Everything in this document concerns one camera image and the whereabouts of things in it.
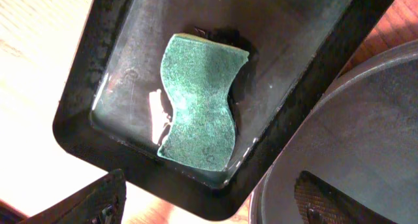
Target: black plastic tray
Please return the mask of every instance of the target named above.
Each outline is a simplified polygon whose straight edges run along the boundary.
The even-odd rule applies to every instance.
[[[54,120],[66,150],[198,216],[232,216],[393,0],[94,0]],[[230,90],[222,172],[156,156],[149,94],[174,33],[237,29],[250,51]]]

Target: sponge edge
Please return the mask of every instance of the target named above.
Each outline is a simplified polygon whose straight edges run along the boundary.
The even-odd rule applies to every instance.
[[[158,156],[203,170],[227,166],[235,145],[227,95],[248,55],[194,35],[172,36],[161,62],[161,79],[173,120]]]

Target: black tray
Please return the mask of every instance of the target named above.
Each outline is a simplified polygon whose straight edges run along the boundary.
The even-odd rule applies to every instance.
[[[393,0],[94,0],[54,120],[66,150],[198,216],[232,216]],[[231,90],[224,171],[156,156],[149,94],[174,33],[236,29],[249,62]]]

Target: sponge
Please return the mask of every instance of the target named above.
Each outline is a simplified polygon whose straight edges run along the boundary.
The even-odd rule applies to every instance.
[[[161,79],[173,119],[158,156],[203,170],[226,167],[235,145],[227,95],[248,55],[194,35],[172,36],[161,62]]]

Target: wooden table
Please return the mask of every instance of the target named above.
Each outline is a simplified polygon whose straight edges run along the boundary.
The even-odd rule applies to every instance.
[[[52,120],[91,0],[0,0],[0,201],[32,216],[106,172],[65,153]],[[345,71],[418,39],[418,0],[396,0]],[[247,223],[249,199],[222,223]],[[131,184],[124,223],[209,223]]]

